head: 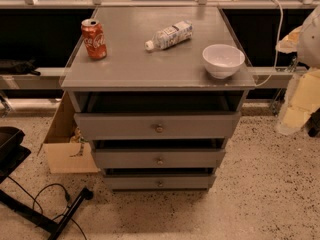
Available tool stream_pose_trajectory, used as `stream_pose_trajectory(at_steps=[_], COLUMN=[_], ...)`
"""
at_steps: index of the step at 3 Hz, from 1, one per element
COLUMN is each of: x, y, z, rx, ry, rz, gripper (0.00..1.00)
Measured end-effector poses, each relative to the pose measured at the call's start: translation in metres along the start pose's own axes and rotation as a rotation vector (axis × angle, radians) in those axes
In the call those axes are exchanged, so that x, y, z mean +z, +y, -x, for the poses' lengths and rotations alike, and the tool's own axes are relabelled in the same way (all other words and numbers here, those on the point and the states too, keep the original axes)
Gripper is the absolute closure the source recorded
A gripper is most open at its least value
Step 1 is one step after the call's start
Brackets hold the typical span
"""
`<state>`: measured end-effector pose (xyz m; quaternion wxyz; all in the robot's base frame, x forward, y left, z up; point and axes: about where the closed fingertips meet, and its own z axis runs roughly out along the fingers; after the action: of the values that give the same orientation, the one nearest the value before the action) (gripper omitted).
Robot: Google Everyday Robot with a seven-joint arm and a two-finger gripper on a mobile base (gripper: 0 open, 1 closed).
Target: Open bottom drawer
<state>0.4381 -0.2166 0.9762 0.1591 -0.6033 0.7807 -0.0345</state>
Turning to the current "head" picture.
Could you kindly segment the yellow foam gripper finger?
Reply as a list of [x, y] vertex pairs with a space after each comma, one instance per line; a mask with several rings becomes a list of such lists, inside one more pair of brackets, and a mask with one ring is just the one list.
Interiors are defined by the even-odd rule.
[[312, 67], [289, 81], [275, 129], [283, 135], [298, 132], [320, 108], [320, 69]]

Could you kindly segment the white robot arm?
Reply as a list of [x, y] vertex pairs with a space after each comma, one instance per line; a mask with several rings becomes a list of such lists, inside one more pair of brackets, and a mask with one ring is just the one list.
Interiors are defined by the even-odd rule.
[[283, 135], [299, 131], [320, 108], [320, 6], [303, 24], [276, 45], [282, 53], [297, 53], [297, 60], [309, 67], [302, 76], [294, 74], [289, 81], [276, 130]]

